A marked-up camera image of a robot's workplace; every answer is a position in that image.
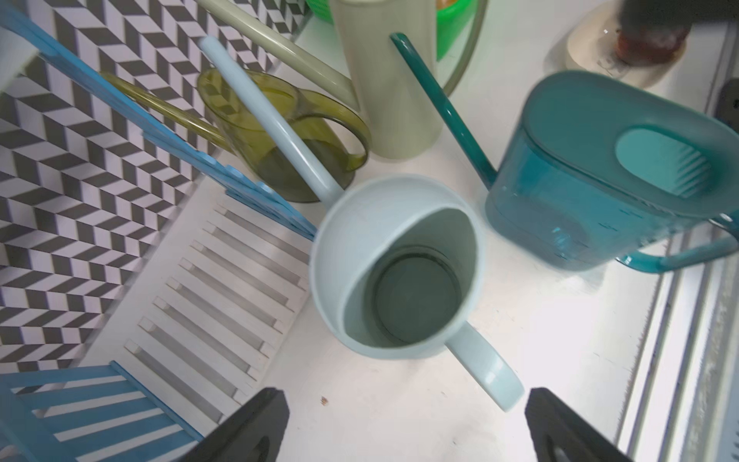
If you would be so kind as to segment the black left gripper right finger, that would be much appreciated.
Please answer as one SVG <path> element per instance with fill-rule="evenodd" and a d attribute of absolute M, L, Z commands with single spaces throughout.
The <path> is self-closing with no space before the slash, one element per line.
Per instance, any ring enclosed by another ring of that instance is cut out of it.
<path fill-rule="evenodd" d="M 547 388 L 530 390 L 525 419 L 538 461 L 631 462 Z"/>

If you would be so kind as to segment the teal transparent watering can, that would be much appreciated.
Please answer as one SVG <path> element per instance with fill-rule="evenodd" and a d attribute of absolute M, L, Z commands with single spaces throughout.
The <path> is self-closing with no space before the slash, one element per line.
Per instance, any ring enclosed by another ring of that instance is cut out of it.
<path fill-rule="evenodd" d="M 554 267 L 667 273 L 738 250 L 738 136 L 713 117 L 587 71 L 529 94 L 494 167 L 402 33 L 400 56 L 488 191 L 485 215 Z"/>

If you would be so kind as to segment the light blue watering can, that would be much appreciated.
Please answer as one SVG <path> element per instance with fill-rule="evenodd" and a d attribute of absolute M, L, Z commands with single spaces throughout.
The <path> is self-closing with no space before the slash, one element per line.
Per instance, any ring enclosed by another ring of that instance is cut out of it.
<path fill-rule="evenodd" d="M 523 383 L 469 323 L 485 275 L 484 231 L 469 204 L 419 175 L 342 189 L 219 41 L 199 45 L 327 209 L 309 282 L 333 335 L 375 359 L 450 350 L 499 408 L 512 409 Z"/>

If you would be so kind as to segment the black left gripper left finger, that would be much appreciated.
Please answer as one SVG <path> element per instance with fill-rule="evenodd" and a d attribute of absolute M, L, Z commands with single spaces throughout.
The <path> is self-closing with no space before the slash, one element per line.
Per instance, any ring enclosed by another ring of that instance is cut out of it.
<path fill-rule="evenodd" d="M 288 422 L 285 393 L 264 388 L 181 461 L 275 461 Z"/>

